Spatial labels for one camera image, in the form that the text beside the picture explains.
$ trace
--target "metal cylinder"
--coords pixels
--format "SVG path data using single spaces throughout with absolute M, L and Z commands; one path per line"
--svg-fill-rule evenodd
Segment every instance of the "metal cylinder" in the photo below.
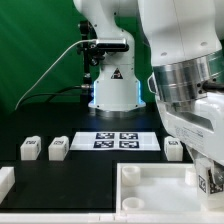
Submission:
M 206 97 L 203 82 L 224 74 L 222 51 L 172 65 L 154 67 L 160 100 L 178 104 Z

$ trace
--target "white box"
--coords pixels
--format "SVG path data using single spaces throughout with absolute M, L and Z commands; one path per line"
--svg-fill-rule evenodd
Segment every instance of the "white box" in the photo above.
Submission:
M 168 161 L 183 161 L 183 146 L 178 138 L 166 137 L 164 151 Z
M 48 147 L 50 161 L 63 161 L 69 151 L 69 139 L 66 136 L 55 138 Z
M 41 138 L 33 136 L 26 138 L 20 147 L 21 160 L 36 160 L 41 152 Z
M 13 167 L 3 167 L 0 170 L 0 204 L 15 183 Z

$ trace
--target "black cable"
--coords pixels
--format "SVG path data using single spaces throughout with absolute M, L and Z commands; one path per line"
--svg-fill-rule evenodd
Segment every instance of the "black cable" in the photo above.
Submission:
M 70 86 L 70 87 L 66 87 L 64 89 L 61 89 L 59 91 L 57 91 L 56 93 L 64 93 L 73 89 L 82 89 L 81 86 Z M 49 97 L 45 102 L 49 103 L 51 100 L 53 100 L 56 97 L 56 95 L 52 95 L 51 97 Z
M 202 87 L 206 92 L 224 93 L 224 84 L 205 82 Z
M 79 96 L 77 94 L 64 94 L 64 93 L 39 93 L 39 94 L 35 94 L 35 95 L 32 95 L 32 96 L 28 96 L 26 98 L 24 98 L 23 100 L 20 101 L 20 103 L 18 104 L 18 107 L 19 108 L 25 101 L 31 99 L 31 98 L 34 98 L 34 97 L 39 97 L 39 96 Z

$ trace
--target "black surface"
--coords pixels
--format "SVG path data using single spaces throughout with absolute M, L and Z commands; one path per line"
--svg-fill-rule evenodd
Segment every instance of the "black surface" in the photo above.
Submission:
M 0 205 L 0 212 L 115 212 L 116 164 L 166 162 L 164 152 L 70 151 L 65 161 L 48 161 L 55 137 L 77 131 L 156 132 L 161 149 L 167 136 L 155 104 L 134 118 L 92 116 L 80 104 L 28 104 L 0 127 L 0 167 L 14 166 L 16 184 Z M 37 161 L 20 161 L 26 137 L 38 135 L 42 151 Z M 185 152 L 184 160 L 189 162 Z

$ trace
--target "label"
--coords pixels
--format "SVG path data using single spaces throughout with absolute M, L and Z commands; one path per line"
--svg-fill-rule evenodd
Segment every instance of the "label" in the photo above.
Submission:
M 114 133 L 97 133 L 96 139 L 114 139 Z
M 169 141 L 169 145 L 178 145 L 177 141 Z
M 199 175 L 199 187 L 206 193 L 206 182 L 205 179 Z
M 94 143 L 94 149 L 113 148 L 114 141 L 96 141 Z
M 222 193 L 224 191 L 224 186 L 223 184 L 217 185 L 213 182 L 211 170 L 208 171 L 208 176 L 210 182 L 210 194 Z
M 178 127 L 175 126 L 176 136 L 179 138 L 182 142 L 187 144 L 188 146 L 203 150 L 204 148 L 204 135 L 202 131 L 199 131 L 197 129 L 191 130 L 186 127 Z
M 36 144 L 36 141 L 27 141 L 26 144 L 27 145 L 35 145 Z
M 120 141 L 119 147 L 121 149 L 139 149 L 138 141 Z
M 55 141 L 54 142 L 54 145 L 63 145 L 64 144 L 64 141 Z
M 121 133 L 120 139 L 127 139 L 127 140 L 138 139 L 138 133 Z
M 117 68 L 112 75 L 111 79 L 123 79 L 123 76 L 121 75 L 120 70 Z

